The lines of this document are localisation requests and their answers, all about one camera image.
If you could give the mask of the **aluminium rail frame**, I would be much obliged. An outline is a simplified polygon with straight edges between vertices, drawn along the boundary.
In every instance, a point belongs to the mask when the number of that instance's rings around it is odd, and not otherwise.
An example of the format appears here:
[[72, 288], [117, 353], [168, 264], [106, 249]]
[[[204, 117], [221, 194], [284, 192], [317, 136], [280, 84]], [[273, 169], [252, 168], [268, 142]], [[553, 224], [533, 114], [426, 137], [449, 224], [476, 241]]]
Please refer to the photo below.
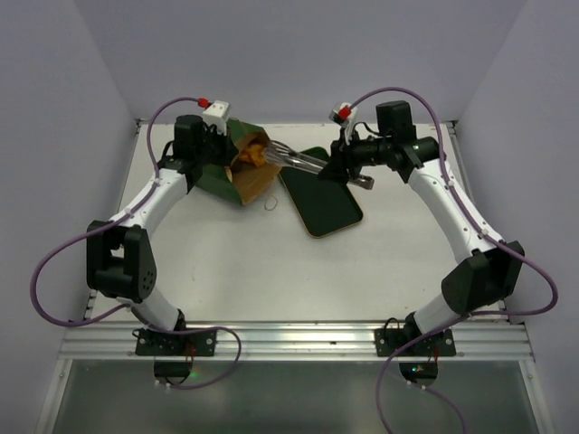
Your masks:
[[433, 393], [391, 365], [374, 331], [435, 297], [452, 269], [436, 221], [399, 176], [371, 167], [360, 223], [312, 238], [279, 181], [241, 207], [194, 189], [158, 227], [163, 294], [192, 326], [219, 325], [191, 391], [156, 384], [120, 312], [63, 338], [53, 433], [553, 433], [522, 325], [477, 318], [453, 330]]

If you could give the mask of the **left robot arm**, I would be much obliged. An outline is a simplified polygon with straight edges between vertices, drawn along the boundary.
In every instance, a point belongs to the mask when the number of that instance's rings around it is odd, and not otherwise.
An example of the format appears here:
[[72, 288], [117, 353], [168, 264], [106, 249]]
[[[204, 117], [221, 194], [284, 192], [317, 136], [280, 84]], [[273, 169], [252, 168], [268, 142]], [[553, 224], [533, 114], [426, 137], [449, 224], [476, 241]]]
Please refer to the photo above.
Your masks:
[[206, 165], [228, 165], [238, 150], [226, 115], [183, 115], [174, 124], [172, 150], [155, 162], [146, 186], [108, 222], [88, 227], [86, 278], [89, 288], [127, 304], [144, 325], [158, 330], [156, 343], [167, 354], [182, 353], [188, 333], [183, 314], [157, 287], [151, 239], [168, 212], [198, 183]]

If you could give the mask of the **green brown paper bag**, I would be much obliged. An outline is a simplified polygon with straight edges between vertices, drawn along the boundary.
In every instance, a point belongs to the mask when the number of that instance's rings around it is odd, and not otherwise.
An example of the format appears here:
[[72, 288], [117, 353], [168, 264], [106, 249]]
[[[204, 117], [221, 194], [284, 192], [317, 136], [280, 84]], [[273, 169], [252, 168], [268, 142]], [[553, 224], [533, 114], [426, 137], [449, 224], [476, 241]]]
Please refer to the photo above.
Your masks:
[[[263, 127], [237, 118], [228, 121], [228, 128], [239, 152], [251, 143], [267, 145], [270, 142], [270, 137]], [[262, 167], [244, 164], [236, 156], [225, 167], [206, 165], [196, 187], [227, 202], [245, 206], [271, 186], [280, 170], [281, 167], [268, 163]]]

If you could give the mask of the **dark green tray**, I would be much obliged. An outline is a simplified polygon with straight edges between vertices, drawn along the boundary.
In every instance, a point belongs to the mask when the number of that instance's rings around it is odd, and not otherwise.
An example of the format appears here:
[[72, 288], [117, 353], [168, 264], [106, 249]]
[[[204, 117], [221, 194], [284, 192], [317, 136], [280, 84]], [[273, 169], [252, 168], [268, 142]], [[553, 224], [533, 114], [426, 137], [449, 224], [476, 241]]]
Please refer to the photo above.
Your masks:
[[290, 167], [282, 168], [279, 177], [311, 237], [323, 238], [363, 220], [363, 211], [345, 184]]

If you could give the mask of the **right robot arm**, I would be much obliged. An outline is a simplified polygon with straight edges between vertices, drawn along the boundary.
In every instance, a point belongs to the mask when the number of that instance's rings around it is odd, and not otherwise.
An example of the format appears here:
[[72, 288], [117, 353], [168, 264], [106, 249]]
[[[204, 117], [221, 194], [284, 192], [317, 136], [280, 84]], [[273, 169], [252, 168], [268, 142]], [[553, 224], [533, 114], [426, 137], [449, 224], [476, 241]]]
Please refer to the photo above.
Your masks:
[[434, 346], [433, 329], [513, 293], [524, 250], [516, 241], [502, 242], [502, 236], [484, 222], [456, 181], [438, 141], [417, 136], [407, 102], [382, 103], [375, 111], [378, 135], [369, 138], [356, 133], [356, 110], [348, 104], [331, 111], [329, 117], [340, 126], [340, 133], [319, 178], [358, 181], [369, 189], [373, 181], [361, 174], [362, 168], [385, 165], [422, 199], [439, 224], [457, 265], [442, 280], [440, 295], [405, 320], [404, 347], [420, 355]]

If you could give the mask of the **orange twisted fake bread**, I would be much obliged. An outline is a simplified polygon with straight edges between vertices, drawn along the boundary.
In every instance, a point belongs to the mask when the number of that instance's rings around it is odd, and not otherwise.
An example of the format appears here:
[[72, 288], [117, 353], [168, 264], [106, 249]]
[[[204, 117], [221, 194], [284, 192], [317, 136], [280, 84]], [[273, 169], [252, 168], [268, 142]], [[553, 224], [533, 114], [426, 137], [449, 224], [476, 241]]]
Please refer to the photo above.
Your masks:
[[251, 143], [239, 153], [238, 160], [244, 164], [262, 167], [267, 164], [264, 155], [266, 147], [262, 143]]

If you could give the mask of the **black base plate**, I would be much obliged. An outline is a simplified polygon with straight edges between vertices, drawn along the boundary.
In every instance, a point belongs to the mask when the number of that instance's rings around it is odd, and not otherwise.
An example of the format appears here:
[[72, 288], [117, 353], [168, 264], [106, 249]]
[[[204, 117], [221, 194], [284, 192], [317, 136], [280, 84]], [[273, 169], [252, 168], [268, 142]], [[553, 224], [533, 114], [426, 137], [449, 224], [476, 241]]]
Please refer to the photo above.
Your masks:
[[388, 318], [374, 330], [375, 351], [378, 357], [453, 357], [457, 354], [450, 329], [436, 334], [420, 335], [415, 323]]
[[138, 356], [212, 357], [217, 342], [215, 330], [169, 335], [140, 328], [132, 335], [137, 339], [135, 354]]

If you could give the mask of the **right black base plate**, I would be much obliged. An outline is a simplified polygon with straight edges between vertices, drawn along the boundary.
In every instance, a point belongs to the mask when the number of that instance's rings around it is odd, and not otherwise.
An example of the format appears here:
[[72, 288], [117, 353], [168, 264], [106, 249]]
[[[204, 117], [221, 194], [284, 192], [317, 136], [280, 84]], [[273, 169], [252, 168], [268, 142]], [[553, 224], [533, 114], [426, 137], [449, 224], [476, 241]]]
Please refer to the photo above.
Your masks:
[[457, 354], [450, 329], [436, 334], [420, 335], [415, 323], [388, 318], [374, 330], [375, 351], [378, 357], [453, 357]]

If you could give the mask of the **metal tongs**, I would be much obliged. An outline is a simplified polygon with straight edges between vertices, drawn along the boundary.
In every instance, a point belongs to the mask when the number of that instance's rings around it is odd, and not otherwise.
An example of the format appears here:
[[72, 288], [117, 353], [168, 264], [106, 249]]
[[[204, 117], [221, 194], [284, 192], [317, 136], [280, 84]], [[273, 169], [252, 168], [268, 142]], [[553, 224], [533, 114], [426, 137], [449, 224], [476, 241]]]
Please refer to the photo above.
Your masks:
[[316, 175], [319, 180], [323, 181], [352, 184], [365, 190], [372, 190], [375, 184], [375, 180], [370, 176], [352, 177], [346, 169], [339, 165], [295, 151], [277, 140], [271, 140], [265, 146], [263, 157], [268, 164], [297, 169]]

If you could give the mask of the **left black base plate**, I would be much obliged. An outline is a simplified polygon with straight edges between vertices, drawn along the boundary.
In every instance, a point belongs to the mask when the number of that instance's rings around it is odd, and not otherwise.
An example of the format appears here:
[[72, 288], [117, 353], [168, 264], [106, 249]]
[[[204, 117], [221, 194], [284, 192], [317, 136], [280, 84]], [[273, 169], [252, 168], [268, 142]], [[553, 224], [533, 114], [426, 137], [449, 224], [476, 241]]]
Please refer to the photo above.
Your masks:
[[135, 354], [138, 356], [212, 357], [217, 342], [215, 330], [169, 335], [140, 328], [132, 335], [137, 339]]

